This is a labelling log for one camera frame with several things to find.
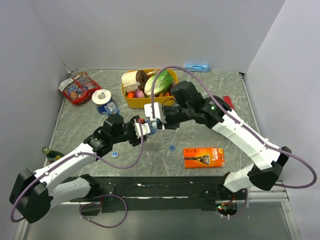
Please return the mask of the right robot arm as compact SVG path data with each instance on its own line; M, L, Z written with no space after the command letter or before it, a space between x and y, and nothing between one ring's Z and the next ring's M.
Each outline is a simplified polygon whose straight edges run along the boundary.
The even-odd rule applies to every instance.
M180 123L194 120L231 141L253 162L224 175L218 187L223 199L228 200L237 191L249 187L271 190L288 161L287 154L291 152L288 147L278 147L261 137L220 97L203 98L192 82L179 82L172 94L177 101L175 106L162 106L158 102L144 105L145 116L155 122L158 129L175 130Z

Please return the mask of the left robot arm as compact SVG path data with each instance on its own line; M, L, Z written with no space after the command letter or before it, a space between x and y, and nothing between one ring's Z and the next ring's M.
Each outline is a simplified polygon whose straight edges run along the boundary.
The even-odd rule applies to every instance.
M29 169L21 171L9 197L12 204L10 220L13 223L40 220L52 206L54 197L50 195L51 192L72 173L96 160L124 170L125 166L110 163L103 157L111 152L114 144L129 142L135 147L143 145L146 138L143 135L144 119L136 115L128 123L123 120L121 115L112 115L76 149L58 161L34 172Z

